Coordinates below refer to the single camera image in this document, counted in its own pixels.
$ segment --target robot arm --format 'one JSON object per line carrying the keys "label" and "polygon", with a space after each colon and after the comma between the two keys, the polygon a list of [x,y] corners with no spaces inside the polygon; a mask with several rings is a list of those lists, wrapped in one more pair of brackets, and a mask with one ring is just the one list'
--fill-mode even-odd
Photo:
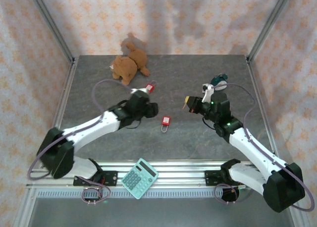
{"label": "robot arm", "polygon": [[66,174],[82,176],[94,182],[100,182],[102,171],[92,159],[82,159],[74,156],[78,150],[93,140],[111,133],[141,118],[151,118],[158,114],[157,103],[150,103],[147,89],[133,89],[132,96],[127,101],[122,101],[110,107],[101,116],[84,124],[59,130],[56,127],[48,131],[38,154],[54,140],[65,137],[41,156],[41,161],[53,178],[61,178]]}
{"label": "robot arm", "polygon": [[249,186],[261,194],[276,212],[283,211],[305,197],[304,188],[276,164],[303,181],[300,167],[295,163],[287,164],[252,137],[259,147],[255,148],[246,137],[242,122],[231,115],[230,102],[225,93],[212,93],[210,102],[204,102],[205,100],[187,97],[185,101],[189,112],[201,114],[204,119],[211,120],[218,136],[239,149],[255,165],[246,166],[237,159],[229,160],[221,165],[220,176],[223,183],[234,185],[239,182]]}

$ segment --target teal calculator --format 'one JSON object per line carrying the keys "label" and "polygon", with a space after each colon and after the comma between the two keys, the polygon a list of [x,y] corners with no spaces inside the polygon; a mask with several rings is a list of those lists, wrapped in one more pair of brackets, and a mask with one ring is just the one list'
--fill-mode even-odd
{"label": "teal calculator", "polygon": [[148,162],[139,159],[124,176],[122,184],[136,199],[140,199],[158,176],[159,173]]}

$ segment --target red padlock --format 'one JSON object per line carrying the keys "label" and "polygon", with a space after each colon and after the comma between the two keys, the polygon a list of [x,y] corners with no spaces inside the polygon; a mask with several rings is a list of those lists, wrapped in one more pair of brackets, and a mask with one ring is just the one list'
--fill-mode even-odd
{"label": "red padlock", "polygon": [[156,81],[152,81],[145,87],[146,89],[148,89],[149,93],[151,93],[154,90],[154,86],[156,83]]}
{"label": "red padlock", "polygon": [[163,133],[167,132],[169,124],[170,124],[170,117],[169,116],[163,116],[162,128],[161,128],[161,131]]}

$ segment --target patterned wall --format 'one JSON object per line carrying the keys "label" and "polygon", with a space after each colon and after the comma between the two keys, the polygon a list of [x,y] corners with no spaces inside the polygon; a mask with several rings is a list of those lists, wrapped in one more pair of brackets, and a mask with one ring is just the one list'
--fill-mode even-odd
{"label": "patterned wall", "polygon": [[[317,0],[289,1],[256,57],[256,68],[281,155],[300,165],[317,202]],[[316,226],[317,211],[309,217]]]}
{"label": "patterned wall", "polygon": [[74,56],[247,54],[277,0],[44,0]]}
{"label": "patterned wall", "polygon": [[0,0],[0,30],[0,226],[9,227],[69,63],[32,0]]}

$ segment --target teddy bear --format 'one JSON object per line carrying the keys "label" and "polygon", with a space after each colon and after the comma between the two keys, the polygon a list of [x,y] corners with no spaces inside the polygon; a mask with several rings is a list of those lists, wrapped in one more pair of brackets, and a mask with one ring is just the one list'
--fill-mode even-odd
{"label": "teddy bear", "polygon": [[150,71],[145,67],[148,57],[144,50],[136,48],[132,42],[127,42],[125,45],[130,53],[127,57],[118,55],[111,63],[110,68],[114,79],[122,77],[121,82],[128,85],[138,69],[145,76],[149,76]]}

